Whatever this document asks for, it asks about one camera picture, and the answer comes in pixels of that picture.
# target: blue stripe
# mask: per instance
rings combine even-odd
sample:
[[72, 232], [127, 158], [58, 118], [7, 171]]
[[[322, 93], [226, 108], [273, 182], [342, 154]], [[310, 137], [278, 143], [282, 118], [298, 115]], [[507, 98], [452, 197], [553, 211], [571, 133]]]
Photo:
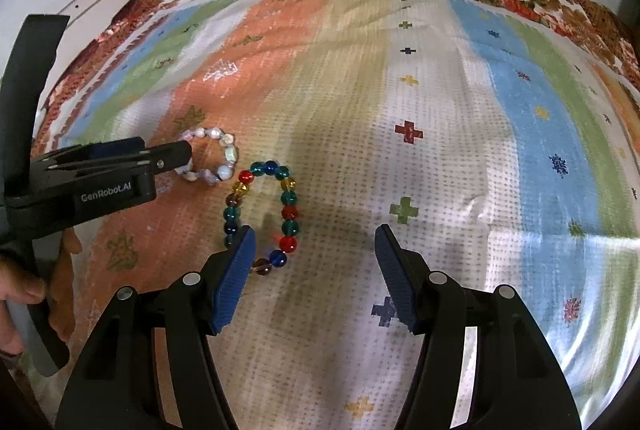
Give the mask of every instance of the blue stripe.
[[82, 113], [72, 123], [67, 133], [60, 138], [60, 148], [71, 145], [74, 140], [82, 135], [94, 118], [94, 113], [100, 106], [113, 96], [124, 80], [125, 74], [133, 70], [155, 47], [161, 39], [168, 36], [176, 28], [187, 22], [201, 6], [193, 6], [181, 9], [169, 15], [165, 24], [153, 30], [135, 48], [133, 48], [121, 63], [111, 71], [105, 81], [92, 92], [83, 106]]
[[[449, 0], [472, 48], [490, 69], [498, 102], [509, 118], [518, 153], [522, 215], [522, 286], [520, 295], [562, 360], [582, 323], [598, 311], [604, 281], [604, 250], [596, 237], [570, 236], [576, 222], [588, 235], [602, 234], [598, 190], [580, 136], [545, 73], [531, 60], [527, 45], [501, 15], [463, 0]], [[492, 36], [495, 32], [499, 38]], [[526, 74], [530, 81], [518, 76]], [[534, 111], [548, 111], [548, 120]], [[559, 174], [550, 157], [566, 162]], [[564, 321], [564, 302], [578, 298], [579, 318]], [[588, 327], [583, 345], [594, 349], [597, 323]], [[587, 356], [581, 351], [567, 364], [570, 384], [584, 379]]]

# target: blue gripper pad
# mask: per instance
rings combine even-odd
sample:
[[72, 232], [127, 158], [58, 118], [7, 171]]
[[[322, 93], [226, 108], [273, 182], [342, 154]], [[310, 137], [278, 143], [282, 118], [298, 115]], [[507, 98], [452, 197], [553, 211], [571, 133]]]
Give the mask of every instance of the blue gripper pad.
[[242, 289], [255, 258], [254, 230], [249, 229], [238, 246], [232, 246], [229, 251], [232, 252], [232, 256], [212, 295], [211, 328], [214, 334], [219, 334], [222, 327], [229, 325], [236, 312]]
[[[418, 330], [417, 294], [422, 286], [420, 272], [428, 273], [427, 265], [418, 253], [400, 248], [398, 241], [387, 224], [376, 229], [375, 251], [380, 271], [389, 289], [398, 319], [415, 334]], [[413, 258], [417, 256], [422, 262], [423, 269], [412, 267]]]

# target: silver screw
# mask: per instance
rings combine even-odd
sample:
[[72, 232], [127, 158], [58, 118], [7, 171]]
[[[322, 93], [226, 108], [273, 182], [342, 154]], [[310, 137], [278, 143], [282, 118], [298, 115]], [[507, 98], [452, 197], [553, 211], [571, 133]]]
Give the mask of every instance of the silver screw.
[[131, 295], [133, 295], [133, 289], [128, 285], [121, 287], [116, 293], [118, 300], [126, 300], [128, 298], [131, 298]]
[[434, 271], [429, 275], [429, 280], [434, 284], [442, 285], [447, 283], [447, 275], [440, 271]]
[[187, 273], [182, 277], [182, 283], [184, 285], [196, 285], [200, 281], [199, 273]]
[[500, 296], [502, 298], [506, 298], [507, 300], [510, 300], [514, 296], [516, 296], [515, 291], [511, 287], [509, 287], [508, 285], [501, 285], [498, 288], [498, 293], [500, 294]]

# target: yellow bead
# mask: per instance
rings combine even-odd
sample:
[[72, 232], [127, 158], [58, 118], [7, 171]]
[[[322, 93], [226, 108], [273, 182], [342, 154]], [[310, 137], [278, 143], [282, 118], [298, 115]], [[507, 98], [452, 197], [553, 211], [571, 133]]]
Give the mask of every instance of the yellow bead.
[[282, 181], [280, 181], [280, 188], [282, 188], [282, 190], [285, 192], [287, 192], [288, 190], [295, 190], [296, 180], [293, 177], [284, 178]]
[[246, 195], [246, 193], [249, 191], [249, 187], [244, 184], [241, 183], [240, 181], [238, 181], [237, 183], [235, 183], [231, 189], [234, 191], [234, 193], [239, 196], [242, 197], [244, 195]]

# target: white beaded bracelet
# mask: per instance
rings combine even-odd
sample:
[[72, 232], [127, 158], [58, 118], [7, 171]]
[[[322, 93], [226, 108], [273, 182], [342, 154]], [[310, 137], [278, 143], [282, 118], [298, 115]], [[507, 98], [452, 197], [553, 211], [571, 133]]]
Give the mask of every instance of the white beaded bracelet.
[[227, 134], [221, 128], [216, 126], [213, 128], [204, 128], [199, 126], [193, 130], [185, 130], [180, 135], [179, 140], [191, 142], [194, 137], [210, 137], [211, 139], [217, 139], [220, 146], [225, 149], [226, 165], [220, 165], [215, 173], [208, 168], [193, 171], [193, 159], [189, 159], [189, 162], [185, 166], [180, 166], [175, 169], [176, 173], [187, 181], [195, 181], [199, 177], [210, 186], [213, 186], [217, 182], [228, 181], [231, 179], [234, 175], [236, 163], [238, 162], [236, 136], [233, 134]]

